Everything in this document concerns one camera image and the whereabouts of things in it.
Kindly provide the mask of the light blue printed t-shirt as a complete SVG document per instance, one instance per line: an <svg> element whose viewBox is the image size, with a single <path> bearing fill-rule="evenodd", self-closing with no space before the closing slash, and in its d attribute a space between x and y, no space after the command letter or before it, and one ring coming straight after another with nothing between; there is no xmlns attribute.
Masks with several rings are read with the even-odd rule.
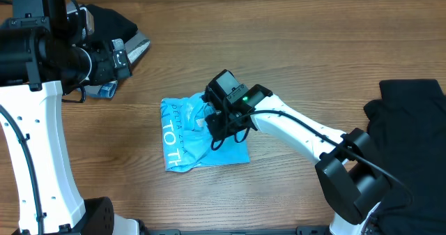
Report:
<svg viewBox="0 0 446 235"><path fill-rule="evenodd" d="M246 141L227 138L218 150L211 149L213 138L205 118L215 110L202 100L202 95L164 98L160 103L164 166L168 172L250 162Z"/></svg>

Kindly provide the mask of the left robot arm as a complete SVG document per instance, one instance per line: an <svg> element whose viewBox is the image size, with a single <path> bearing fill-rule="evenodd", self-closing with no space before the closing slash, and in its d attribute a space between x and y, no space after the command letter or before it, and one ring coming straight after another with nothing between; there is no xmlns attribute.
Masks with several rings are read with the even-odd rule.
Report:
<svg viewBox="0 0 446 235"><path fill-rule="evenodd" d="M72 0L12 0L1 29L1 127L13 165L18 234L143 234L108 197L83 199L70 167L61 110L67 95L131 76L130 35Z"/></svg>

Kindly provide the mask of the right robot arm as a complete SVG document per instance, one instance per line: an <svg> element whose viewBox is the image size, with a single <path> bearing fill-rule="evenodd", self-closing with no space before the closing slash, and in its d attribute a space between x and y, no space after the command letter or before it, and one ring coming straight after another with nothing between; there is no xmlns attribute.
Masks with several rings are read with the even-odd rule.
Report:
<svg viewBox="0 0 446 235"><path fill-rule="evenodd" d="M372 217L391 183L371 137L324 126L295 111L259 84L247 88L228 70L206 86L203 101L215 110L206 117L216 151L224 141L244 142L259 131L288 144L314 166L326 202L334 211L329 234L373 234Z"/></svg>

